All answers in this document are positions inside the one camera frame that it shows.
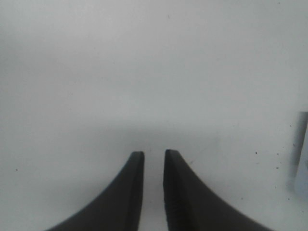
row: white floor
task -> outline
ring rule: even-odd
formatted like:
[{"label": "white floor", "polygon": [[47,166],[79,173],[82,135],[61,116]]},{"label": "white floor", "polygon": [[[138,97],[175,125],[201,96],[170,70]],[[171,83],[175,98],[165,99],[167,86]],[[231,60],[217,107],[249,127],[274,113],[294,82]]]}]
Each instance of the white floor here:
[{"label": "white floor", "polygon": [[141,231],[167,230],[166,148],[277,231],[308,111],[306,0],[2,0],[0,227],[41,231],[146,154]]}]

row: dark object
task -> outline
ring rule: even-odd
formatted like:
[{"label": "dark object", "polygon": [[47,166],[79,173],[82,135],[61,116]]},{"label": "dark object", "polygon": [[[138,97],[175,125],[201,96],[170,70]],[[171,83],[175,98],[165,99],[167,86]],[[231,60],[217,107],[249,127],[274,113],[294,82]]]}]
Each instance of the dark object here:
[{"label": "dark object", "polygon": [[270,231],[214,194],[175,150],[166,150],[164,192],[170,231]]},{"label": "dark object", "polygon": [[143,152],[134,152],[111,184],[80,212],[49,231],[136,231],[143,193]]}]

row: gray background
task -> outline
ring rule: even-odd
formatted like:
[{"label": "gray background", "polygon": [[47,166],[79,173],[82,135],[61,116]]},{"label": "gray background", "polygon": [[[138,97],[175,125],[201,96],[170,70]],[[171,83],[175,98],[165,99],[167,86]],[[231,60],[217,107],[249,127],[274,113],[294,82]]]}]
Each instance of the gray background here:
[{"label": "gray background", "polygon": [[39,231],[146,152],[140,230],[167,230],[166,148],[219,196],[305,231],[306,0],[2,0],[0,227]]}]

